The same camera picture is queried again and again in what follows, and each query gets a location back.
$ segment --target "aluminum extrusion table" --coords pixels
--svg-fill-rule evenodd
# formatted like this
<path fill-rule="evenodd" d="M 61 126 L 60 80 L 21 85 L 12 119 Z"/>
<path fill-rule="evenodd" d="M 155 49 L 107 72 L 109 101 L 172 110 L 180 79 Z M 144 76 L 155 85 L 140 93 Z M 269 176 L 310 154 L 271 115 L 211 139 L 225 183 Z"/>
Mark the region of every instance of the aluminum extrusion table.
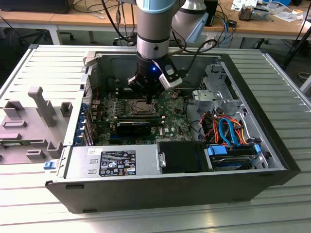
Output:
<path fill-rule="evenodd" d="M 41 85 L 53 106 L 75 99 L 89 50 L 133 50 L 97 46 L 38 46 L 28 49 L 0 90 L 8 100 L 34 106 L 30 85 Z M 45 187 L 43 164 L 0 166 L 1 232 L 307 232 L 311 227 L 311 104 L 268 54 L 228 53 L 302 172 L 251 202 L 75 215 Z"/>

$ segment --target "white sticker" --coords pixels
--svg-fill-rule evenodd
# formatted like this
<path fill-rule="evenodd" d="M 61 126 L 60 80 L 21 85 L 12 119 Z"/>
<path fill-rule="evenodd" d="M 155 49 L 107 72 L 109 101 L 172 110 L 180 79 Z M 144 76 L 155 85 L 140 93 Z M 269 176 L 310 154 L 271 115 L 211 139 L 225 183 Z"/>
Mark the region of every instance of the white sticker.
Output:
<path fill-rule="evenodd" d="M 3 146 L 5 147 L 10 147 L 10 146 L 21 146 L 20 143 L 2 143 Z"/>
<path fill-rule="evenodd" d="M 101 155 L 102 151 L 101 148 L 90 148 L 87 150 L 87 155 Z"/>

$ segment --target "office chair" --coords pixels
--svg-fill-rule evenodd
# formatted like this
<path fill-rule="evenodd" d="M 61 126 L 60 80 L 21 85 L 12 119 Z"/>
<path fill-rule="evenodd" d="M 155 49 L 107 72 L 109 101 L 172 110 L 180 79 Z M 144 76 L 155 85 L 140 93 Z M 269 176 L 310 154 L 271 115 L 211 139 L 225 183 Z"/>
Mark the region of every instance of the office chair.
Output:
<path fill-rule="evenodd" d="M 36 36 L 36 39 L 33 41 L 32 44 L 38 44 L 39 41 L 43 38 L 45 41 L 47 41 L 48 39 L 49 40 L 52 40 L 51 36 L 50 36 L 50 33 L 48 30 L 44 30 L 44 29 L 36 29 L 37 32 L 36 33 L 31 33 L 31 34 L 28 34 L 28 35 L 23 35 L 21 36 L 20 38 L 18 38 L 18 42 L 21 44 L 21 45 L 25 45 L 25 41 L 24 39 L 26 38 L 30 38 L 30 37 L 35 37 Z M 74 36 L 72 33 L 68 33 L 68 32 L 60 32 L 60 34 L 62 35 L 69 35 L 70 37 L 70 40 L 74 40 Z"/>

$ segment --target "warning label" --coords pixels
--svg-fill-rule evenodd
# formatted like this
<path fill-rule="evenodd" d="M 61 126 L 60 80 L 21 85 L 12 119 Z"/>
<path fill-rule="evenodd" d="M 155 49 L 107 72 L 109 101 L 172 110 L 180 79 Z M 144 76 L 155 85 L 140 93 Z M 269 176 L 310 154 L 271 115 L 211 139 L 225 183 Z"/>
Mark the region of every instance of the warning label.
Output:
<path fill-rule="evenodd" d="M 100 176 L 136 175 L 136 152 L 102 151 Z"/>

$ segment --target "computer case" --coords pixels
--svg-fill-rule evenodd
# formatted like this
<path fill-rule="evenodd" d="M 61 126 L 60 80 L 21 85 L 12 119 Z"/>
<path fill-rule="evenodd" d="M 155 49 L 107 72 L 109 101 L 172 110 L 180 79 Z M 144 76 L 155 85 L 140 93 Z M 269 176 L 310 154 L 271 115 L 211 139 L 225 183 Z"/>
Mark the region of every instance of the computer case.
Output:
<path fill-rule="evenodd" d="M 74 0 L 0 0 L 0 9 L 67 14 L 73 2 Z"/>
<path fill-rule="evenodd" d="M 208 18 L 205 26 L 211 27 L 215 18 L 218 0 L 205 0 L 204 3 L 206 6 L 206 12 L 208 13 Z"/>

